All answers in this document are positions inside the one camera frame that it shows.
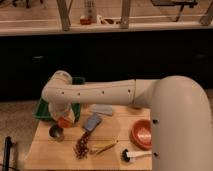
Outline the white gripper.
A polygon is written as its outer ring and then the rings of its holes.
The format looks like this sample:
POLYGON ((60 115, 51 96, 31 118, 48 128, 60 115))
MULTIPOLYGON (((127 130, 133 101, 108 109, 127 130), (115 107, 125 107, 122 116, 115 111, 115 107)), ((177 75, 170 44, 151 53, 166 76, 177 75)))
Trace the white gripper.
POLYGON ((58 121, 60 118, 65 119, 71 124, 75 121, 75 115, 70 105, 50 103, 48 110, 55 121, 58 121))

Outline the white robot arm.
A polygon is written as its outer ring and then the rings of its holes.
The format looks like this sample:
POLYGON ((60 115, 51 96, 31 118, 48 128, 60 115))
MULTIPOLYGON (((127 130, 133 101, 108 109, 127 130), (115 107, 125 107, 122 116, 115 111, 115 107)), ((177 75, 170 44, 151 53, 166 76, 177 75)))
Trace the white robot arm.
POLYGON ((74 85, 57 71, 42 90, 52 113, 72 103, 150 110, 152 171, 213 171, 213 113, 203 88, 185 76, 74 85))

